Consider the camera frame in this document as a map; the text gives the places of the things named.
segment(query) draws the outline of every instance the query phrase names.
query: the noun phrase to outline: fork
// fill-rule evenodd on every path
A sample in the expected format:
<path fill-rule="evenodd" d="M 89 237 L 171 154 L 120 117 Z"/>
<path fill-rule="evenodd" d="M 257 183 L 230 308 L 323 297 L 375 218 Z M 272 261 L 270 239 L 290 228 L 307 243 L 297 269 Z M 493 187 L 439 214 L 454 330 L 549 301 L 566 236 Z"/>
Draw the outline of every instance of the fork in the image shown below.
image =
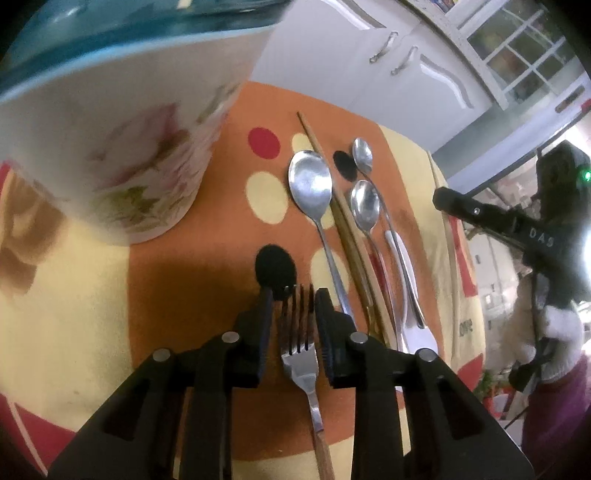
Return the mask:
<path fill-rule="evenodd" d="M 314 453 L 318 464 L 320 480 L 334 480 L 335 472 L 330 460 L 330 450 L 324 438 L 324 426 L 320 416 L 316 379 L 318 378 L 318 357 L 314 347 L 314 287 L 310 284 L 308 302 L 305 305 L 304 286 L 285 288 L 278 322 L 279 349 L 285 374 L 300 387 L 308 397 L 312 426 L 314 428 Z"/>

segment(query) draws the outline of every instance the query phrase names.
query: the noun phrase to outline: polka dot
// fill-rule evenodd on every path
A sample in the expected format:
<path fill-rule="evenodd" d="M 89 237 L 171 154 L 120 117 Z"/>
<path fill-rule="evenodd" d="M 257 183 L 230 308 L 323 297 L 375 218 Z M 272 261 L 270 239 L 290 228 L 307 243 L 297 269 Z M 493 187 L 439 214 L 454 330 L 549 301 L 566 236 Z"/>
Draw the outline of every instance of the polka dot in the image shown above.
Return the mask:
<path fill-rule="evenodd" d="M 261 287 L 273 291 L 275 300 L 283 300 L 285 287 L 296 284 L 296 264 L 279 245 L 265 245 L 256 255 L 255 275 Z"/>
<path fill-rule="evenodd" d="M 357 180 L 357 165 L 355 160 L 347 152 L 337 150 L 333 153 L 333 161 L 335 167 L 345 180 L 355 181 Z"/>
<path fill-rule="evenodd" d="M 287 192 L 281 181 L 266 171 L 252 174 L 246 181 L 246 198 L 260 220 L 276 225 L 287 212 Z"/>
<path fill-rule="evenodd" d="M 345 264 L 336 253 L 333 252 L 333 256 L 335 258 L 336 268 L 339 270 L 340 277 L 343 280 L 345 290 L 348 292 L 349 274 L 347 273 Z M 330 275 L 329 263 L 326 259 L 324 248 L 320 248 L 312 257 L 312 262 L 310 265 L 310 278 L 314 284 L 315 289 L 328 288 L 330 299 L 332 300 L 333 304 L 335 306 L 340 305 L 339 299 L 336 295 L 335 285 L 333 284 L 332 276 Z"/>
<path fill-rule="evenodd" d="M 291 137 L 291 149 L 294 153 L 302 150 L 314 150 L 306 134 L 295 134 Z"/>
<path fill-rule="evenodd" d="M 316 226 L 310 218 L 306 217 L 306 219 L 312 225 Z M 320 224 L 322 225 L 322 230 L 328 230 L 330 227 L 332 227 L 335 224 L 335 218 L 332 216 L 332 210 L 330 209 L 330 207 L 328 207 L 326 209 L 324 215 L 320 219 Z"/>
<path fill-rule="evenodd" d="M 256 155 L 267 160 L 279 155 L 281 149 L 277 136 L 271 130 L 263 127 L 256 127 L 248 132 L 248 144 Z"/>

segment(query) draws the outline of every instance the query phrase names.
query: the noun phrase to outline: hand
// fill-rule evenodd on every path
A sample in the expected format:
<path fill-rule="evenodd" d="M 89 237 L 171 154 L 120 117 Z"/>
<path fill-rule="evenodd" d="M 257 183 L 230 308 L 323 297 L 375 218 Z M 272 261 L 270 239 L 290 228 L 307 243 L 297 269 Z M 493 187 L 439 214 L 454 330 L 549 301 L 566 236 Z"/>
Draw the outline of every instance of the hand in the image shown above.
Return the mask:
<path fill-rule="evenodd" d="M 540 337 L 555 338 L 558 345 L 552 359 L 542 367 L 541 380 L 556 382 L 569 373 L 581 358 L 583 324 L 574 309 L 545 306 L 538 315 Z M 522 364 L 535 357 L 534 329 L 531 311 L 531 276 L 525 277 L 517 288 L 517 301 L 504 331 L 504 348 Z"/>

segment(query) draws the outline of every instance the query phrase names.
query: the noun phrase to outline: table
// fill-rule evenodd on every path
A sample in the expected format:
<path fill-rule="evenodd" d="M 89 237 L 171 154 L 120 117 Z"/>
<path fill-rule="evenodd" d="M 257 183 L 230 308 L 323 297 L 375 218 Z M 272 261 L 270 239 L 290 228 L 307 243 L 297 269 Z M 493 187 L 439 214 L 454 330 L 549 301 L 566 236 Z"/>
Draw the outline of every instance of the table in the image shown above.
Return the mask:
<path fill-rule="evenodd" d="M 485 344 L 473 267 L 460 222 L 431 203 L 444 180 L 427 153 L 336 106 L 248 83 L 191 209 L 152 241 L 103 244 L 7 164 L 0 168 L 0 424 L 41 472 L 153 350 L 197 348 L 229 329 L 256 298 L 255 257 L 264 245 L 285 249 L 298 282 L 328 287 L 336 302 L 318 233 L 287 190 L 291 156 L 310 148 L 297 111 L 327 155 L 349 151 L 355 137 L 369 142 L 372 178 L 409 250 L 440 356 L 466 385 L 476 385 Z M 328 163 L 348 190 L 352 184 Z M 330 214 L 323 226 L 363 319 Z M 384 221 L 374 231 L 386 255 Z M 388 266 L 399 299 L 400 279 Z M 318 390 L 336 476 L 349 478 L 354 392 L 332 390 L 324 376 Z M 284 377 L 273 333 L 262 385 L 235 391 L 236 478 L 316 478 L 309 428 L 305 395 Z"/>

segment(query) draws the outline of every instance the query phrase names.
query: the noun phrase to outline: small spoon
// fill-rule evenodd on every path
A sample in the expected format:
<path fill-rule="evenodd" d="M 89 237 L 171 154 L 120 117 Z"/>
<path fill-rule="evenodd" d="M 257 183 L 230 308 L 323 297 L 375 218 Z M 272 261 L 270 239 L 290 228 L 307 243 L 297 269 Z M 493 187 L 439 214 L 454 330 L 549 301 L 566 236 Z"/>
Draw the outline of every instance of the small spoon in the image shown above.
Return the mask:
<path fill-rule="evenodd" d="M 320 219 L 329 207 L 332 198 L 332 177 L 329 167 L 318 153 L 302 150 L 291 158 L 287 178 L 295 204 L 314 222 L 318 229 L 343 313 L 349 315 L 355 323 L 343 280 L 320 224 Z"/>
<path fill-rule="evenodd" d="M 374 239 L 371 237 L 371 230 L 374 228 L 379 219 L 379 196 L 374 186 L 367 180 L 358 180 L 349 197 L 351 205 L 351 212 L 359 230 L 361 230 L 367 237 L 375 256 L 379 261 L 382 269 L 383 278 L 386 284 L 386 293 L 389 301 L 389 310 L 392 326 L 398 340 L 398 349 L 402 350 L 402 329 L 396 323 L 395 309 L 394 309 L 394 294 L 392 292 L 392 285 L 386 272 L 386 264 L 384 257 Z"/>
<path fill-rule="evenodd" d="M 357 169 L 366 178 L 366 180 L 374 186 L 375 191 L 379 197 L 379 201 L 382 204 L 382 207 L 384 208 L 384 213 L 386 216 L 386 221 L 388 222 L 388 227 L 389 227 L 390 231 L 392 232 L 392 237 L 394 239 L 394 247 L 396 250 L 394 252 L 394 258 L 396 259 L 396 263 L 398 266 L 398 272 L 400 274 L 400 277 L 403 280 L 403 282 L 402 282 L 402 297 L 403 297 L 402 322 L 405 323 L 407 316 L 408 316 L 408 304 L 409 304 L 408 298 L 410 297 L 410 300 L 411 300 L 410 303 L 411 303 L 411 306 L 414 310 L 414 316 L 417 319 L 418 327 L 425 328 L 425 317 L 423 315 L 423 311 L 421 310 L 421 305 L 418 302 L 418 298 L 415 294 L 415 291 L 412 288 L 410 275 L 408 273 L 407 266 L 404 264 L 404 260 L 403 260 L 404 257 L 402 254 L 402 249 L 399 245 L 399 242 L 401 242 L 401 239 L 398 236 L 398 234 L 396 233 L 396 230 L 394 229 L 394 226 L 392 224 L 392 219 L 390 218 L 390 214 L 388 212 L 388 207 L 386 206 L 386 202 L 384 201 L 384 198 L 380 194 L 378 188 L 375 186 L 375 184 L 369 178 L 369 174 L 371 173 L 372 166 L 374 164 L 374 155 L 371 151 L 371 148 L 369 147 L 369 144 L 363 138 L 359 138 L 359 137 L 357 137 L 353 141 L 353 145 L 351 147 L 351 153 L 353 155 L 353 160 L 355 161 L 355 165 L 357 165 Z"/>

